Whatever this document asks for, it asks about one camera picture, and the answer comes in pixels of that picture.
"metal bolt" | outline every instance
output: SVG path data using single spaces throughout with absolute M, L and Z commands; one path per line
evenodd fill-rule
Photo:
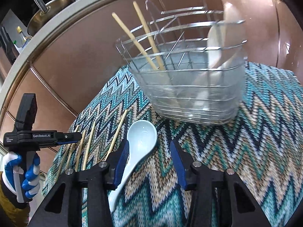
M 67 175 L 71 175 L 73 173 L 74 173 L 74 170 L 72 168 L 68 168 L 65 170 L 65 174 L 67 174 Z
M 106 161 L 101 161 L 100 163 L 99 163 L 99 167 L 101 167 L 101 168 L 104 168 L 104 167 L 106 167 L 107 166 L 107 162 Z
M 200 166 L 202 166 L 201 162 L 199 162 L 199 161 L 194 161 L 194 162 L 192 163 L 192 165 L 193 165 L 194 167 L 200 167 Z
M 231 169 L 231 168 L 228 168 L 228 169 L 226 170 L 226 172 L 227 172 L 228 175 L 234 175 L 234 170 Z

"metal wire basket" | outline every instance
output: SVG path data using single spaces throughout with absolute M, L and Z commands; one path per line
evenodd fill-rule
M 151 32 L 146 34 L 142 25 L 131 30 L 145 53 L 129 37 L 118 39 L 116 48 L 155 111 L 204 124 L 224 124 L 234 118 L 244 90 L 246 40 L 238 34 L 244 20 L 222 21 L 223 11 L 206 6 L 159 11 L 147 0 L 146 9 Z M 149 36 L 158 51 L 151 47 Z

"person's hand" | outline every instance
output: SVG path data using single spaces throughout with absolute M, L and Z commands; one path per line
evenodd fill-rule
M 4 172 L 2 173 L 2 180 L 5 186 L 15 195 L 15 183 L 13 172 L 19 172 L 23 174 L 23 170 L 18 166 L 22 162 L 22 156 L 14 152 L 9 152 L 3 157 Z M 27 198 L 33 198 L 40 189 L 40 157 L 36 153 L 34 155 L 33 164 L 25 173 L 25 180 L 22 182 L 22 188 L 25 190 L 25 196 Z

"metal pan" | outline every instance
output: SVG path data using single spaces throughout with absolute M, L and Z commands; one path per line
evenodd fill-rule
M 51 18 L 71 5 L 75 0 L 52 0 L 44 3 L 43 0 L 34 0 L 40 10 L 29 21 L 27 33 L 34 36 Z

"chevron placemat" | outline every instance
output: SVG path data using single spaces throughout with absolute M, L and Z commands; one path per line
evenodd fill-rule
M 195 160 L 212 169 L 234 168 L 246 183 L 273 227 L 283 226 L 303 196 L 303 88 L 293 72 L 246 63 L 246 94 L 237 117 L 223 126 L 202 126 L 160 117 L 127 67 L 121 68 L 79 114 L 70 131 L 80 125 L 88 142 L 97 121 L 87 168 L 103 160 L 125 109 L 126 122 L 115 149 L 130 125 L 140 119 L 157 128 L 154 153 L 137 166 L 125 184 L 112 215 L 115 226 L 184 226 L 191 193 L 177 183 L 169 141 L 178 139 Z M 51 189 L 66 146 L 48 172 L 43 194 Z M 84 145 L 81 151 L 82 167 Z M 73 153 L 71 165 L 75 166 Z M 87 227 L 87 193 L 82 222 Z

